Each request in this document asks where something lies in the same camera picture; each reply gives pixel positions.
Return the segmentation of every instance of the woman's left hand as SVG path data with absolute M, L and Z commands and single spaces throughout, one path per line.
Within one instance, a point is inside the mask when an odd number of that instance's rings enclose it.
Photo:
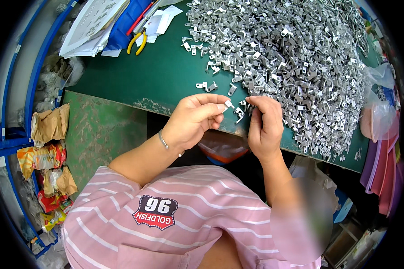
M 163 140 L 178 152 L 193 148 L 206 130 L 220 127 L 227 100 L 230 98 L 211 93 L 183 98 L 162 130 Z

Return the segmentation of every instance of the pile of metal parts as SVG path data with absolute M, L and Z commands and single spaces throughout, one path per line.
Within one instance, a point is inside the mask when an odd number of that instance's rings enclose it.
M 357 49 L 368 51 L 352 0 L 193 0 L 187 5 L 191 39 L 204 43 L 189 46 L 190 38 L 183 37 L 183 46 L 193 55 L 196 49 L 201 57 L 209 54 L 207 72 L 210 67 L 216 74 L 222 67 L 250 95 L 279 101 L 283 121 L 304 153 L 329 160 L 349 151 L 364 103 L 364 64 Z

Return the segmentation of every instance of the red pen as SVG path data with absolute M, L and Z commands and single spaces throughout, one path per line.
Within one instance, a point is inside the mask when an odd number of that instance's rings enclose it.
M 136 25 L 139 23 L 139 21 L 143 18 L 144 14 L 147 12 L 147 10 L 149 8 L 151 8 L 151 6 L 154 4 L 154 2 L 151 2 L 148 7 L 142 12 L 142 14 L 135 20 L 135 22 L 132 24 L 132 26 L 130 27 L 130 29 L 127 31 L 126 35 L 129 36 L 133 29 L 135 29 Z

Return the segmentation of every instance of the pink striped shirt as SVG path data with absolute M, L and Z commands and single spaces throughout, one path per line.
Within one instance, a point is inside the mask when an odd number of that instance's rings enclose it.
M 319 269 L 286 261 L 270 232 L 270 207 L 229 171 L 211 165 L 169 168 L 141 188 L 101 166 L 62 228 L 78 268 L 197 268 L 222 230 L 243 268 Z

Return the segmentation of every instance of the hand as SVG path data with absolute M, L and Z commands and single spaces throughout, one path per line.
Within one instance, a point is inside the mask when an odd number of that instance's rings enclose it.
M 253 110 L 248 131 L 248 145 L 262 165 L 281 156 L 283 111 L 279 102 L 267 96 L 249 96 L 246 101 L 257 106 Z
M 163 128 L 163 139 L 170 148 L 176 148 L 180 153 L 193 148 L 206 130 L 220 127 L 227 100 L 230 98 L 211 93 L 183 98 Z

